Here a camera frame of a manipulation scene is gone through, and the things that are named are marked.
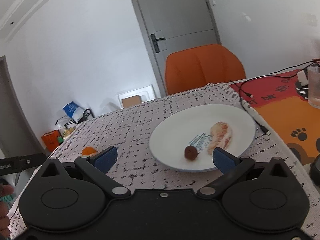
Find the screw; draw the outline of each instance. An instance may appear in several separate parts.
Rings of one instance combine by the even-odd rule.
[[[169,197],[169,194],[162,192],[162,193],[160,193],[160,197]]]
[[[112,192],[116,195],[124,195],[128,192],[128,189],[126,187],[115,187]]]
[[[203,187],[200,189],[200,193],[203,195],[213,195],[216,190],[213,187]]]

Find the black door handle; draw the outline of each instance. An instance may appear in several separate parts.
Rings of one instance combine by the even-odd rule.
[[[150,35],[152,43],[153,43],[153,47],[155,48],[156,53],[160,52],[159,46],[158,46],[158,41],[163,41],[165,40],[165,38],[156,38],[156,35],[153,33]]]

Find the door frame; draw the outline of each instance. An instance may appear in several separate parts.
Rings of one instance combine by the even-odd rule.
[[[161,94],[162,97],[165,97],[165,96],[168,95],[167,89],[166,89],[166,86],[165,86],[165,80],[163,80],[163,78],[161,76],[159,65],[158,65],[157,60],[156,60],[156,55],[155,55],[154,49],[153,49],[153,47],[151,45],[152,41],[151,41],[151,39],[149,37],[147,26],[146,26],[145,20],[143,18],[143,14],[142,14],[139,2],[138,2],[138,0],[131,0],[131,1],[132,1],[133,9],[134,9],[135,14],[136,14],[137,19],[138,19],[138,23],[139,23],[139,27],[140,27],[140,30],[141,30],[141,33],[142,33],[143,41],[144,41],[145,46],[147,48],[147,53],[148,53],[148,56],[149,56],[149,59],[150,59],[150,62],[151,62],[151,66],[152,66],[153,72],[155,74],[156,81],[158,83],[160,94]],[[208,4],[209,14],[210,14],[210,17],[211,17],[212,26],[213,26],[215,34],[216,34],[217,42],[218,42],[218,44],[221,44],[220,36],[219,36],[219,32],[218,32],[216,21],[214,19],[214,14],[213,14],[211,3],[210,3],[209,0],[205,0],[205,1]]]
[[[5,58],[5,56],[2,56],[0,57],[0,63],[3,63],[3,66],[4,66],[4,72],[5,72],[5,78],[7,79],[8,83],[9,83],[9,89],[11,91],[11,94],[13,96],[13,99],[14,99],[14,102],[15,102],[15,105],[18,107],[18,111],[19,111],[19,114],[20,116],[22,117],[22,120],[23,120],[23,124],[27,127],[27,130],[28,132],[30,133],[31,137],[32,137],[32,143],[34,144],[34,146],[36,148],[38,148],[39,152],[38,153],[45,153],[45,150],[44,148],[42,147],[42,145],[40,144],[40,142],[38,141],[36,135],[34,134],[33,130],[31,129],[29,123],[28,123],[28,120],[26,118],[26,116],[24,115],[23,113],[23,110],[21,108],[21,105],[19,103],[19,100],[17,98],[17,95],[14,91],[14,87],[13,87],[13,84],[12,84],[12,80],[11,80],[11,77],[10,77],[10,73],[9,73],[9,69],[8,69],[8,65],[7,65],[7,60]],[[6,152],[4,151],[4,156],[6,158],[9,158],[9,157],[12,157],[12,156],[7,156],[6,155]]]

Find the glass cup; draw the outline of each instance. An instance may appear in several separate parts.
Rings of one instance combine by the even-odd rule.
[[[308,67],[308,81],[308,102],[311,106],[320,108],[320,67]]]

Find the chair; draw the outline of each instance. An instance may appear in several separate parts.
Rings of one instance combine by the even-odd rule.
[[[208,83],[245,79],[241,62],[228,49],[211,44],[170,54],[165,67],[168,95]]]

